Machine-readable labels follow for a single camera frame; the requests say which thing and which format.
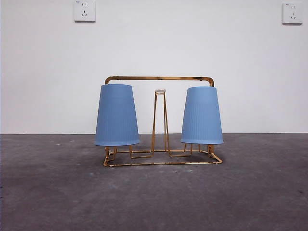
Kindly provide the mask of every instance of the blue cup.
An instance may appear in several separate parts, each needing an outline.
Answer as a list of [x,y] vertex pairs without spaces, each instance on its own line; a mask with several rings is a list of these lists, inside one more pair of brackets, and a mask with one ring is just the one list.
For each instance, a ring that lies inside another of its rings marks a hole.
[[124,146],[139,142],[132,87],[125,84],[102,85],[95,144]]
[[216,88],[188,88],[181,142],[223,143]]

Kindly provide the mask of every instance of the wall socket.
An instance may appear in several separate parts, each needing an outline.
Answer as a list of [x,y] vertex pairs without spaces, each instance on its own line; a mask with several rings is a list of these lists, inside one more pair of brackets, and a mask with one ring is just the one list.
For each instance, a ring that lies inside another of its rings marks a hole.
[[75,23],[95,23],[95,0],[74,1]]
[[303,2],[291,1],[282,4],[282,24],[303,23]]

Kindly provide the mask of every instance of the white wall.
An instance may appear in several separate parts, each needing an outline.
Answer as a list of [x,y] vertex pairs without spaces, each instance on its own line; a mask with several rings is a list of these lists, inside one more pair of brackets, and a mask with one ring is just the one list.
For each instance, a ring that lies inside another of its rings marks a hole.
[[[223,132],[308,132],[303,2],[303,25],[283,26],[280,0],[96,0],[95,24],[74,23],[73,0],[2,0],[1,132],[95,133],[113,75],[209,76]],[[156,88],[181,132],[187,87],[206,85],[129,84],[140,133],[151,132]]]

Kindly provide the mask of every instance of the gray concrete floor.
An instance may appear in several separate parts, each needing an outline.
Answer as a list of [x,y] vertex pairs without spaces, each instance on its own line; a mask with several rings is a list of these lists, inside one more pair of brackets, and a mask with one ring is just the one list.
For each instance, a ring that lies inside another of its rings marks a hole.
[[2,135],[2,230],[308,230],[308,133],[225,134],[220,165],[103,167],[93,140]]

